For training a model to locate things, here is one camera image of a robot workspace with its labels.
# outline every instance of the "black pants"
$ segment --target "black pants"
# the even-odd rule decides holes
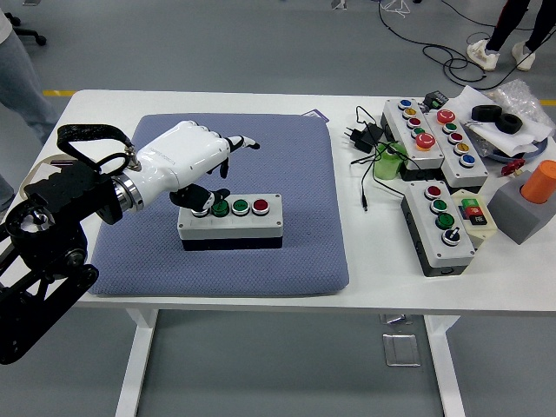
[[[527,11],[530,0],[507,0],[504,9],[500,13],[498,23],[488,44],[488,50],[500,50],[504,42],[515,28],[520,24],[521,19]],[[543,0],[539,14],[535,20],[535,27],[529,40],[525,43],[531,51],[535,51],[546,36],[550,33],[556,23],[556,0]]]

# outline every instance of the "push button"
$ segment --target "push button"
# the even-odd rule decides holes
[[[209,211],[210,210],[208,208],[206,208],[202,211],[191,210],[191,214],[194,215],[195,217],[201,218],[201,217],[204,217],[204,216],[208,215]]]
[[[249,209],[249,203],[243,199],[235,200],[234,204],[232,204],[232,213],[240,217],[247,215]]]
[[[442,213],[436,218],[436,227],[442,230],[449,230],[452,228],[455,220],[449,213]]]
[[[441,195],[442,195],[442,190],[440,190],[435,185],[431,185],[430,187],[427,187],[427,189],[425,190],[425,197],[428,198],[429,200],[434,200],[436,198],[439,198]]]
[[[444,126],[442,126],[442,131],[447,135],[455,132],[457,129],[458,127],[453,123],[446,123]]]
[[[214,217],[225,217],[229,213],[229,204],[226,200],[222,200],[217,204],[214,204],[210,211],[212,212]]]
[[[466,155],[469,153],[469,146],[465,143],[458,143],[453,147],[453,152],[458,156]]]
[[[417,111],[415,111],[414,109],[405,109],[403,110],[403,113],[401,115],[404,119],[408,120],[412,117],[415,117],[417,115]]]
[[[425,133],[425,130],[423,128],[415,128],[411,131],[411,137],[414,139],[420,133]]]
[[[475,166],[475,158],[470,155],[463,155],[460,158],[460,165],[463,168],[472,168]]]
[[[485,226],[488,224],[483,210],[480,209],[479,202],[475,198],[464,198],[461,200],[461,206],[471,224],[474,226]]]
[[[441,200],[439,198],[431,202],[431,211],[436,215],[439,215],[440,213],[444,213],[447,210],[448,210],[448,206],[444,200]]]
[[[413,130],[420,127],[420,120],[417,117],[412,117],[407,121],[407,126]]]
[[[440,124],[450,123],[455,120],[455,114],[448,109],[438,110],[438,113],[436,113],[436,120],[438,120]]]
[[[450,135],[448,135],[448,141],[452,145],[457,145],[458,143],[463,142],[463,135],[461,133],[453,132]]]
[[[419,150],[429,150],[436,143],[436,139],[430,133],[419,133],[415,137],[415,144]]]
[[[398,109],[405,110],[411,107],[411,102],[409,100],[400,100],[398,103]]]
[[[254,215],[267,215],[270,210],[268,202],[262,198],[255,200],[253,203],[253,214]]]

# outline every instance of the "white table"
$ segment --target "white table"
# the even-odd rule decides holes
[[[78,306],[126,308],[137,323],[116,415],[135,415],[156,315],[161,308],[423,314],[426,316],[443,406],[449,416],[464,415],[446,339],[446,331],[460,314],[556,315],[556,280],[551,273],[556,269],[556,258],[550,254],[553,242],[556,242],[556,222],[549,223],[520,246],[499,232],[483,244],[463,275],[426,278],[421,273],[400,210],[400,198],[368,178],[365,190],[369,210],[363,211],[360,188],[366,167],[349,164],[363,154],[354,149],[344,132],[346,127],[356,127],[354,112],[357,105],[380,120],[387,98],[106,90],[80,91],[71,98],[58,125],[106,123],[117,126],[129,137],[133,136],[141,118],[150,114],[301,115],[318,109],[330,119],[328,130],[332,141],[349,285],[337,294],[316,297],[84,295]],[[89,154],[108,154],[116,145],[106,142],[103,146],[96,144],[95,149],[89,149]],[[53,135],[37,160],[56,153],[59,150]],[[556,147],[552,140],[549,140],[543,159],[556,159]],[[536,163],[526,168],[533,170]],[[494,191],[509,179],[500,177],[498,163],[486,161],[486,165],[492,174],[481,194],[489,201]],[[406,186],[402,180],[393,180],[388,185],[399,190]],[[99,226],[100,219],[95,216],[83,221],[90,254],[94,250]],[[16,262],[10,274],[3,277],[4,285],[11,285],[24,273],[23,263]]]

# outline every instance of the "red object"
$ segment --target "red object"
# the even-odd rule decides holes
[[[525,159],[522,158],[508,162],[505,166],[502,167],[502,175],[507,176],[513,174],[515,171],[523,167],[523,165],[525,165]]]
[[[448,136],[448,141],[452,144],[452,145],[456,145],[460,142],[463,141],[463,135],[460,133],[456,133],[453,132]]]
[[[253,214],[266,215],[269,211],[268,202],[262,198],[253,202]]]
[[[431,185],[425,191],[425,197],[428,198],[429,200],[435,200],[437,198],[440,198],[441,195],[442,195],[442,191],[435,185]]]
[[[451,110],[438,110],[438,113],[436,113],[436,120],[438,120],[440,124],[451,123],[455,120],[455,114]]]
[[[420,120],[417,117],[412,117],[411,119],[409,119],[407,121],[407,126],[410,129],[418,128],[418,127],[420,127]]]
[[[436,143],[436,139],[430,133],[419,133],[415,137],[415,143],[421,149],[431,149]]]
[[[473,215],[483,215],[483,211],[479,206],[470,206],[466,208],[466,216],[470,218]]]

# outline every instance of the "person's leg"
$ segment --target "person's leg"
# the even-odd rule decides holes
[[[44,144],[59,115],[43,96],[33,64],[12,32],[0,43],[0,103],[17,112]]]
[[[0,211],[8,208],[8,202],[11,200],[13,195],[14,189],[0,175]]]
[[[516,43],[512,48],[518,70],[528,71],[535,61],[535,50],[542,44],[556,23],[556,2],[543,0],[535,20],[535,27],[528,41]]]
[[[510,34],[518,27],[521,19],[527,12],[530,0],[507,0],[506,5],[500,13],[498,23],[494,28],[493,35],[486,44],[486,50],[499,51]]]
[[[554,0],[543,0],[540,6],[539,14],[535,20],[535,27],[533,33],[525,46],[529,48],[530,51],[534,52],[540,46],[542,41],[550,33],[550,30],[556,24],[556,1]]]

